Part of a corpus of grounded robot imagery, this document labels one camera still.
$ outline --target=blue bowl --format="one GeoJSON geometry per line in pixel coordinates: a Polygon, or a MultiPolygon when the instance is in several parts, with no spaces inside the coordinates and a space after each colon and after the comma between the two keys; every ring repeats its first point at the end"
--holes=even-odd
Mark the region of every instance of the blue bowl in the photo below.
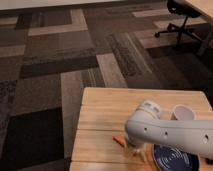
{"type": "Polygon", "coordinates": [[[161,171],[198,171],[199,159],[196,155],[176,148],[154,145],[154,161],[161,171]]]}

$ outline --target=paper cup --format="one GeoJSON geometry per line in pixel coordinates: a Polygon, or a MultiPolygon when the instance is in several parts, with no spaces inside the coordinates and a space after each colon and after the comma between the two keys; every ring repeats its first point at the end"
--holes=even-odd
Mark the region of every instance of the paper cup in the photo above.
{"type": "Polygon", "coordinates": [[[172,120],[189,121],[195,119],[195,112],[184,105],[177,105],[173,109],[172,120]]]}

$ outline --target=office chair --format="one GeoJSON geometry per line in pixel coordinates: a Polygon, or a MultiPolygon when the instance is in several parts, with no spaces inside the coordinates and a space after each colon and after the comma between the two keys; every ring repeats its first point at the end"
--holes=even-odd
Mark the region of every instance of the office chair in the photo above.
{"type": "Polygon", "coordinates": [[[180,40],[182,37],[182,34],[186,34],[192,39],[195,39],[199,42],[202,42],[202,40],[194,33],[193,28],[186,28],[186,23],[189,17],[196,18],[199,17],[201,14],[197,11],[195,11],[193,8],[190,8],[188,5],[184,3],[184,0],[168,0],[167,7],[170,13],[175,13],[178,15],[185,15],[185,20],[182,24],[182,26],[177,26],[175,24],[170,23],[167,27],[167,30],[160,31],[155,33],[155,37],[160,37],[161,33],[178,33],[177,36],[177,44],[176,47],[179,47],[180,40]]]}

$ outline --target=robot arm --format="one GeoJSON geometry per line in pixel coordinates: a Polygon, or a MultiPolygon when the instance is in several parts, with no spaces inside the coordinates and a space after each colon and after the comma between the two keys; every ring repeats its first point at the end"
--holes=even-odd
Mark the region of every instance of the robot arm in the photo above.
{"type": "Polygon", "coordinates": [[[135,147],[160,144],[213,159],[213,121],[160,120],[162,110],[143,102],[125,125],[125,138],[135,147]]]}

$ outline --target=patterned carpet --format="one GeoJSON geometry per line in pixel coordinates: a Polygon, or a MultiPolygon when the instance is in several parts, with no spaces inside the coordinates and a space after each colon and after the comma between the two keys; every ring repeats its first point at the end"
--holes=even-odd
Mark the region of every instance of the patterned carpet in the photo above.
{"type": "Polygon", "coordinates": [[[179,50],[175,34],[153,36],[182,21],[164,0],[1,14],[0,170],[68,170],[84,87],[202,90],[212,103],[213,44],[198,58],[186,36],[179,50]]]}

